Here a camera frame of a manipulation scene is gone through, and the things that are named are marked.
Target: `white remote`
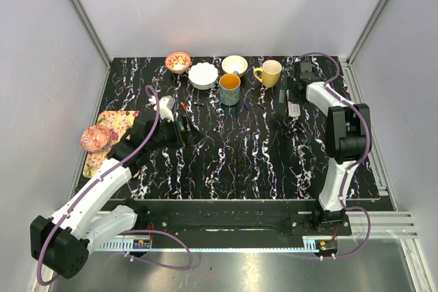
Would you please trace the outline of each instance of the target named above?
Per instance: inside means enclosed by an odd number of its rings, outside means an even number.
[[[291,118],[299,118],[301,115],[300,105],[287,102],[287,110]]]

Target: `wall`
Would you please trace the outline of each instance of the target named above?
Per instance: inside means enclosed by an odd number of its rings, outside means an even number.
[[[348,56],[378,0],[81,0],[113,57]]]
[[[105,68],[68,0],[0,0],[2,291],[35,280],[29,225],[66,202]]]
[[[353,67],[398,205],[438,282],[437,0],[391,0]]]

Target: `reflective floor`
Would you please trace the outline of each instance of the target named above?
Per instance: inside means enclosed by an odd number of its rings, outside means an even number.
[[[356,247],[341,241],[339,253]],[[96,252],[70,280],[60,278],[51,292],[143,291],[414,291],[396,241],[369,241],[357,255],[336,261],[309,260],[301,254],[195,254],[195,267],[176,271],[134,262],[121,254]],[[183,253],[147,254],[185,265]]]

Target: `black marble table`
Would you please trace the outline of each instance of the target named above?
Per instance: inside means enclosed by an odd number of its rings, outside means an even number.
[[[298,120],[288,118],[286,104],[279,102],[280,83],[266,89],[253,76],[253,68],[267,59],[282,63],[282,75],[292,73],[292,56],[246,57],[248,71],[242,78],[241,99],[230,108],[221,105],[217,88],[194,89],[186,74],[167,70],[164,57],[114,59],[100,111],[150,109],[144,90],[150,84],[160,97],[172,95],[177,100],[177,116],[184,113],[180,105],[183,101],[189,119],[205,139],[192,150],[165,148],[153,152],[139,177],[117,191],[113,199],[317,198],[329,159],[322,143],[324,114],[309,104],[301,107]],[[192,65],[209,62],[220,69],[222,60],[193,57]],[[324,80],[335,74],[334,65],[327,59],[312,57],[312,61]],[[333,87],[349,98],[343,76]],[[194,101],[205,106],[197,107]],[[78,189],[87,180],[82,176]],[[348,196],[378,198],[369,161],[357,169]]]

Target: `mug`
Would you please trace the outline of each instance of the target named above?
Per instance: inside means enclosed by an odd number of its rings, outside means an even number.
[[[274,87],[280,78],[282,66],[279,62],[270,59],[263,63],[261,68],[254,69],[254,77],[259,80],[265,87]]]
[[[232,106],[239,102],[240,78],[236,73],[227,73],[219,80],[219,99],[224,105]]]

